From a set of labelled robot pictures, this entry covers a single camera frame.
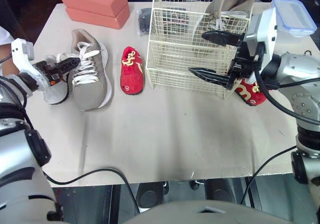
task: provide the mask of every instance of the sneaker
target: sneaker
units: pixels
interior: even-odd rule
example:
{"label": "sneaker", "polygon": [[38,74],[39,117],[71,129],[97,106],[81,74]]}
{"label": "sneaker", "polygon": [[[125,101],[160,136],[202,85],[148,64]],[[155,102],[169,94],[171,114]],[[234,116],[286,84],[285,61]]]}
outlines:
{"label": "sneaker", "polygon": [[120,86],[125,94],[135,95],[143,90],[144,72],[140,54],[132,47],[123,51],[121,59]]}
{"label": "sneaker", "polygon": [[81,111],[98,109],[107,104],[112,95],[111,83],[106,74],[108,52],[84,29],[72,31],[72,56],[80,64],[72,70],[73,98]]}
{"label": "sneaker", "polygon": [[244,79],[241,81],[238,88],[236,88],[235,92],[250,106],[257,106],[266,100],[265,95],[260,92],[257,83],[247,84]]}

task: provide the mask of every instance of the white wire rack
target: white wire rack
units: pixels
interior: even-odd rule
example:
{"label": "white wire rack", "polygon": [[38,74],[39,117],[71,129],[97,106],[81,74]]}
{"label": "white wire rack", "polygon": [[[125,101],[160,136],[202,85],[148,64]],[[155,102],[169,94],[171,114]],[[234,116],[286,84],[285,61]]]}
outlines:
{"label": "white wire rack", "polygon": [[226,98],[233,90],[205,82],[188,71],[204,67],[226,75],[236,47],[219,46],[201,34],[217,29],[232,33],[246,31],[250,14],[222,15],[212,20],[205,13],[212,0],[153,0],[146,72],[155,84],[206,91]]}

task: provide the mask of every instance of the shoe sole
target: shoe sole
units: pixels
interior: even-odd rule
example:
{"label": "shoe sole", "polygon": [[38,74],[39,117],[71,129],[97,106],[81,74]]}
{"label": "shoe sole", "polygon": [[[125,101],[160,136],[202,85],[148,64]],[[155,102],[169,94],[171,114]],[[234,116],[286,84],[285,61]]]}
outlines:
{"label": "shoe sole", "polygon": [[63,102],[65,102],[68,97],[69,97],[69,74],[66,75],[66,95],[65,97],[63,98],[63,100],[61,100],[59,103],[52,103],[51,105],[58,105],[58,104],[61,104]]}
{"label": "shoe sole", "polygon": [[110,80],[107,76],[107,71],[106,71],[106,67],[107,67],[107,62],[108,62],[108,51],[106,49],[106,47],[104,46],[103,43],[99,42],[99,45],[100,45],[100,49],[101,49],[101,57],[102,57],[102,66],[103,66],[103,70],[104,70],[104,76],[106,78],[106,94],[105,94],[105,98],[104,98],[104,101],[102,102],[102,104],[98,107],[98,108],[101,108],[103,106],[105,106],[109,100],[111,99],[111,96],[112,96],[112,86],[111,86],[111,83],[110,83]]}

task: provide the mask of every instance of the table surface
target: table surface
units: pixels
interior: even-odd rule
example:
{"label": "table surface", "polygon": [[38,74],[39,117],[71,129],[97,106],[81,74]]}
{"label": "table surface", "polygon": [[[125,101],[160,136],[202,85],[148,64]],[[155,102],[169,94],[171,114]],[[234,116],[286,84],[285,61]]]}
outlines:
{"label": "table surface", "polygon": [[[84,28],[108,50],[107,73],[113,96],[105,107],[79,111],[72,96],[60,105],[48,105],[36,92],[27,112],[49,146],[52,159],[44,170],[58,181],[85,172],[114,167],[130,183],[208,179],[252,175],[270,156],[296,144],[295,119],[268,101],[249,107],[236,94],[226,100],[211,94],[157,85],[146,81],[140,95],[120,89],[121,56],[125,47],[136,48],[146,60],[148,36],[137,35],[138,8],[151,2],[129,3],[130,17],[121,30],[75,22],[64,4],[57,4],[34,47],[35,61],[48,54],[71,50],[71,31]],[[256,3],[261,12],[268,3]],[[320,52],[310,37],[300,43],[277,44],[275,52],[313,55]],[[289,102],[271,94],[284,106]],[[291,172],[290,154],[269,163],[261,174]],[[113,173],[96,173],[70,186],[123,183]]]}

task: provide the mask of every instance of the red baby shoe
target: red baby shoe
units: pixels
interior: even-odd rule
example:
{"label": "red baby shoe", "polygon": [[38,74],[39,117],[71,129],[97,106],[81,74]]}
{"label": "red baby shoe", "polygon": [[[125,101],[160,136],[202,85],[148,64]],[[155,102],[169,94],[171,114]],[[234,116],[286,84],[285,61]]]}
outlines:
{"label": "red baby shoe", "polygon": [[143,90],[144,73],[140,54],[132,47],[123,51],[121,59],[120,86],[125,94],[135,95]]}
{"label": "red baby shoe", "polygon": [[262,104],[266,97],[260,92],[259,86],[257,83],[247,84],[243,79],[235,92],[240,96],[240,98],[250,106],[257,106]]}

